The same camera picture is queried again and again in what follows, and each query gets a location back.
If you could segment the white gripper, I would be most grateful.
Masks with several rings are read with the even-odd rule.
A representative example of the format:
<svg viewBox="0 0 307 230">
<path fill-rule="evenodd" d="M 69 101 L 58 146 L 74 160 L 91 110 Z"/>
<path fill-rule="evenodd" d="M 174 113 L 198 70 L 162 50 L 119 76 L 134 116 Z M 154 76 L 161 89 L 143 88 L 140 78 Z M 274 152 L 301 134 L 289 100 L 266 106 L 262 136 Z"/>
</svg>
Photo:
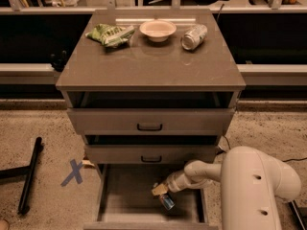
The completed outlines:
<svg viewBox="0 0 307 230">
<path fill-rule="evenodd" d="M 177 193 L 188 188 L 190 183 L 189 178 L 184 173 L 184 170 L 171 173 L 167 179 L 166 184 L 160 183 L 152 188 L 154 196 L 161 196 L 168 193 L 168 189 L 172 193 Z"/>
</svg>

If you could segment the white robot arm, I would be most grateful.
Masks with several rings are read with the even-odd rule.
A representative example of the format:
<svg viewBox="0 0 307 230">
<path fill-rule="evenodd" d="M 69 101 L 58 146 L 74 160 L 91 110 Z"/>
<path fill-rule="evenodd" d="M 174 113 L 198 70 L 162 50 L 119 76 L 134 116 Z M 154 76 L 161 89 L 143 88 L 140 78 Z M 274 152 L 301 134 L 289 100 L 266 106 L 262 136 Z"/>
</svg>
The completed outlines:
<svg viewBox="0 0 307 230">
<path fill-rule="evenodd" d="M 282 230 L 276 201 L 291 202 L 301 190 L 290 165 L 259 149 L 236 147 L 220 164 L 189 161 L 153 187 L 152 194 L 171 209 L 168 193 L 202 189 L 212 180 L 220 183 L 223 230 Z"/>
</svg>

